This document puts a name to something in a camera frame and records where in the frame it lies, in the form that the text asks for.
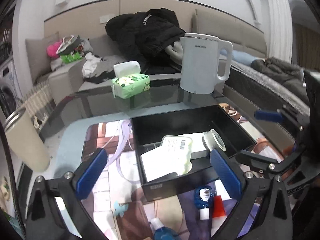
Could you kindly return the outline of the person's right hand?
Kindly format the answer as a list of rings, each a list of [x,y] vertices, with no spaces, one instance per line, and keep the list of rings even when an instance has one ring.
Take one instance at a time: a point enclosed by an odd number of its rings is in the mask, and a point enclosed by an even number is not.
[[[297,155],[297,154],[298,154],[298,151],[297,151],[297,145],[296,144],[288,146],[287,148],[282,150],[282,156],[284,158],[288,158],[291,155]]]

